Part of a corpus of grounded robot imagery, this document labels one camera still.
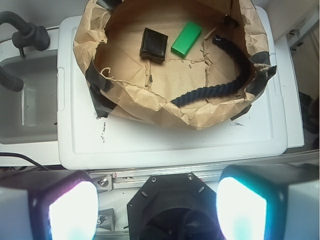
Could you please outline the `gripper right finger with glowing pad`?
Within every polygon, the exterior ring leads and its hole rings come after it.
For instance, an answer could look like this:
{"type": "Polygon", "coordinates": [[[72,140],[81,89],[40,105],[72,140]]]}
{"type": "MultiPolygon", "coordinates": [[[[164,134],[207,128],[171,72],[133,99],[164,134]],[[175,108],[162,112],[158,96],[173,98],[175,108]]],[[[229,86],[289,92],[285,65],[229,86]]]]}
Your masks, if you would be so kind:
{"type": "Polygon", "coordinates": [[[229,165],[220,175],[216,211],[227,240],[318,240],[320,167],[229,165]]]}

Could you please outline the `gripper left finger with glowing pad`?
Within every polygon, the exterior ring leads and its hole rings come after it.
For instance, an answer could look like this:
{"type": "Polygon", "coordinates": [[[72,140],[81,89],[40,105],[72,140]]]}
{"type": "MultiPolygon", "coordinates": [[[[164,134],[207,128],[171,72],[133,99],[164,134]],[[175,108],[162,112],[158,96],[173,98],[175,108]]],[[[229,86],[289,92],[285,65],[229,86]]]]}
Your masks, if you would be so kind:
{"type": "Polygon", "coordinates": [[[98,191],[85,171],[0,174],[2,240],[91,240],[98,210],[98,191]]]}

